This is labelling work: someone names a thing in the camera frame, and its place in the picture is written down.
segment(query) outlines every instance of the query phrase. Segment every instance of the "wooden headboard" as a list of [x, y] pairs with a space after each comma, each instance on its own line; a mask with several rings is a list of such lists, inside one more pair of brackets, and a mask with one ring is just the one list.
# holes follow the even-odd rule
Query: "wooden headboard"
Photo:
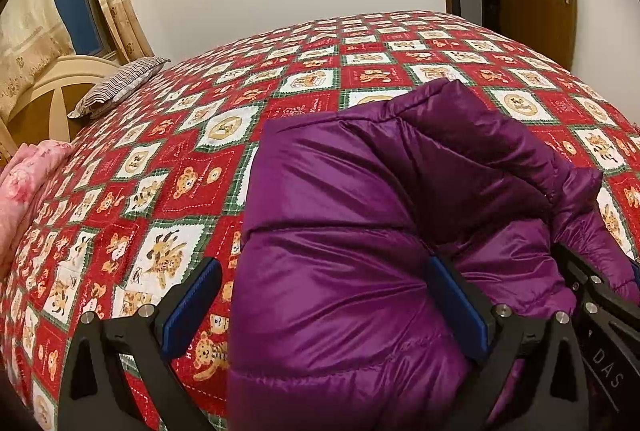
[[84, 94], [119, 65], [92, 56], [63, 56], [51, 64], [36, 83], [20, 96], [6, 127], [15, 145], [53, 139], [71, 142], [88, 122], [72, 120], [72, 111]]

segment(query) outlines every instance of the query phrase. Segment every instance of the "purple down jacket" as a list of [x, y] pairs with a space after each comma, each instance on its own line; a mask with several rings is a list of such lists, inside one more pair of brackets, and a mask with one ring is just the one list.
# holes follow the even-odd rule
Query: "purple down jacket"
[[459, 81], [268, 123], [231, 305], [234, 431], [436, 426], [470, 364], [428, 295], [430, 255], [546, 318], [575, 307], [549, 255], [564, 242], [638, 303], [601, 179]]

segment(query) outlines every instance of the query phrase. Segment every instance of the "pink blanket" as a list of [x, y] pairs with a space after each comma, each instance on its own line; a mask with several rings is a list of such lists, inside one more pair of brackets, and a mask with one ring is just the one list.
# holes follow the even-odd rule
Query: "pink blanket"
[[7, 276], [15, 249], [28, 229], [42, 185], [74, 151], [71, 144], [45, 140], [22, 144], [0, 174], [0, 281]]

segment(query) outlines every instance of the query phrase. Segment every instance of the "blue window blind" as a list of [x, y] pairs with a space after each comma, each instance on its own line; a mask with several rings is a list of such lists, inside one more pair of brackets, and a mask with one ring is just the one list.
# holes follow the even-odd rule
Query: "blue window blind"
[[76, 54], [91, 56], [102, 50], [87, 0], [54, 0], [66, 29], [71, 35]]

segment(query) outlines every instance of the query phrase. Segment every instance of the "bed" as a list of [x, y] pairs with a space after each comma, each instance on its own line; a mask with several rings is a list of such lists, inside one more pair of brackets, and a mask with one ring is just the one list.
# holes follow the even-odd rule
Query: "bed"
[[22, 143], [73, 140], [86, 122], [69, 119], [66, 114], [73, 111], [92, 86], [119, 66], [108, 59], [77, 55], [62, 56], [52, 62], [18, 98], [9, 114], [6, 128], [13, 138], [13, 152]]
[[[0, 293], [10, 380], [46, 431], [69, 340], [84, 311], [131, 315], [156, 303], [204, 256], [220, 296], [179, 378], [226, 429], [226, 332], [242, 211], [264, 123], [337, 111], [459, 79], [577, 166], [605, 175], [598, 203], [629, 259], [640, 243], [640, 135], [553, 61], [456, 16], [429, 11], [308, 22], [220, 46], [150, 80], [75, 139], [46, 186]], [[136, 366], [127, 380], [149, 426], [163, 429]]]

